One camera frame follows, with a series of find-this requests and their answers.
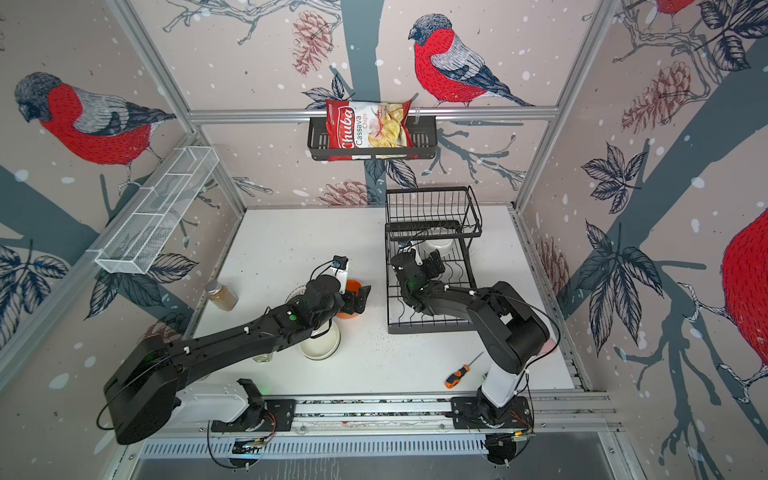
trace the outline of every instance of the bird wing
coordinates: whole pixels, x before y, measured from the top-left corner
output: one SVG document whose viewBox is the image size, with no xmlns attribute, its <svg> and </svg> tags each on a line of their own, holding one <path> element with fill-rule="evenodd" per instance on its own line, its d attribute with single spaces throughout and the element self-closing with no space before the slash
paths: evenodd
<svg viewBox="0 0 768 480">
<path fill-rule="evenodd" d="M 463 84 L 470 84 L 468 81 L 483 68 L 488 70 L 485 60 L 464 45 L 458 35 L 453 35 L 453 43 L 447 52 L 433 55 L 430 61 L 440 73 Z"/>
<path fill-rule="evenodd" d="M 116 95 L 92 94 L 80 88 L 73 89 L 83 106 L 83 113 L 75 121 L 74 127 L 84 134 L 113 137 L 176 117 L 158 108 L 142 107 L 125 101 Z"/>
</svg>

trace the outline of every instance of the dish rack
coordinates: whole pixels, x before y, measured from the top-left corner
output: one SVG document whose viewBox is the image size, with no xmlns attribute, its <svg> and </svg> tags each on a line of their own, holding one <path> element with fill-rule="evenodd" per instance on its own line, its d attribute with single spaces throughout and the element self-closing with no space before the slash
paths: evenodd
<svg viewBox="0 0 768 480">
<path fill-rule="evenodd" d="M 407 306 L 391 259 L 411 240 L 421 258 L 432 250 L 427 240 L 452 239 L 441 252 L 445 272 L 436 280 L 477 288 L 469 247 L 482 233 L 482 215 L 471 187 L 427 187 L 386 191 L 387 329 L 389 333 L 434 333 L 474 330 L 472 322 L 454 316 L 430 316 Z"/>
</svg>

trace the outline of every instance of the white wire basket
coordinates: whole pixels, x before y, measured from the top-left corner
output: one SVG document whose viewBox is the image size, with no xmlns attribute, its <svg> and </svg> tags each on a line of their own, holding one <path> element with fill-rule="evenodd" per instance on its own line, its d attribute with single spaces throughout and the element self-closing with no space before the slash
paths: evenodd
<svg viewBox="0 0 768 480">
<path fill-rule="evenodd" d="M 109 273 L 146 273 L 219 163 L 212 147 L 177 150 L 173 164 L 99 253 Z"/>
</svg>

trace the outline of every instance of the pine cone illustration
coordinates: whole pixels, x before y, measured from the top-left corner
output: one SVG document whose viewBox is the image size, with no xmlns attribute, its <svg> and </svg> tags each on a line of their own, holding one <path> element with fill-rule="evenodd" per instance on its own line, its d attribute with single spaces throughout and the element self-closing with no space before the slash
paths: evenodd
<svg viewBox="0 0 768 480">
<path fill-rule="evenodd" d="M 331 26 L 315 12 L 300 12 L 299 19 L 293 24 L 293 36 L 296 37 L 293 39 L 296 46 L 293 67 L 306 77 L 310 69 L 317 71 L 328 58 L 332 48 Z"/>
<path fill-rule="evenodd" d="M 650 125 L 666 124 L 690 95 L 690 68 L 682 61 L 659 70 L 650 80 L 650 86 L 632 101 L 621 116 L 621 130 L 634 126 L 634 133 Z"/>
<path fill-rule="evenodd" d="M 323 188 L 323 196 L 317 197 L 317 201 L 329 207 L 367 205 L 367 189 L 364 184 L 354 180 L 346 180 L 343 184 L 336 184 L 335 187 L 327 184 Z"/>
<path fill-rule="evenodd" d="M 565 255 L 554 245 L 554 238 L 552 237 L 546 241 L 539 237 L 536 250 L 538 251 L 539 258 L 541 258 L 541 263 L 544 265 L 544 271 L 547 273 L 547 278 L 552 285 L 555 295 L 558 298 L 565 296 L 567 293 L 565 286 L 571 279 L 571 272 L 568 270 L 568 262 L 565 260 Z"/>
</svg>

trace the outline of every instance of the jar of spice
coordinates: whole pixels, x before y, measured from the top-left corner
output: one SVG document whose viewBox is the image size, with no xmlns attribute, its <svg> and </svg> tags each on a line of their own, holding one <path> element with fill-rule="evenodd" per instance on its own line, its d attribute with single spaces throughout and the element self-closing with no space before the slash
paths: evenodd
<svg viewBox="0 0 768 480">
<path fill-rule="evenodd" d="M 205 293 L 208 299 L 217 307 L 229 312 L 237 304 L 237 295 L 232 293 L 226 285 L 219 280 L 211 280 L 205 284 Z"/>
</svg>

